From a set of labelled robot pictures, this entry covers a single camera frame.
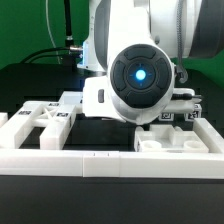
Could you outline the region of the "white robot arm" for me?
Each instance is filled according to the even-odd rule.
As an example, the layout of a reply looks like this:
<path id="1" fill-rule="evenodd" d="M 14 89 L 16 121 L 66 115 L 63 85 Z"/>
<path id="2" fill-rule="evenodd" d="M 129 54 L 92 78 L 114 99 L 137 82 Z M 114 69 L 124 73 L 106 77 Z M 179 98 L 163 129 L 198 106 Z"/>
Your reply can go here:
<path id="1" fill-rule="evenodd" d="M 147 124 L 162 113 L 194 111 L 201 98 L 177 88 L 185 58 L 224 50 L 224 0 L 89 0 L 80 68 L 88 117 Z"/>

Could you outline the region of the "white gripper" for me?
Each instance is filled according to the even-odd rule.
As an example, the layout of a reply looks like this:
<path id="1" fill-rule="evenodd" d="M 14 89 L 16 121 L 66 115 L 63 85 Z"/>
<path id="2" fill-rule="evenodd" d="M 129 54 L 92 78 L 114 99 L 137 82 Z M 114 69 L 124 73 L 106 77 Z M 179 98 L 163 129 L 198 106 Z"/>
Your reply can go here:
<path id="1" fill-rule="evenodd" d="M 195 95 L 195 91 L 190 88 L 175 88 L 174 94 L 191 94 Z M 194 102 L 192 100 L 171 100 L 164 113 L 185 114 L 194 110 Z"/>

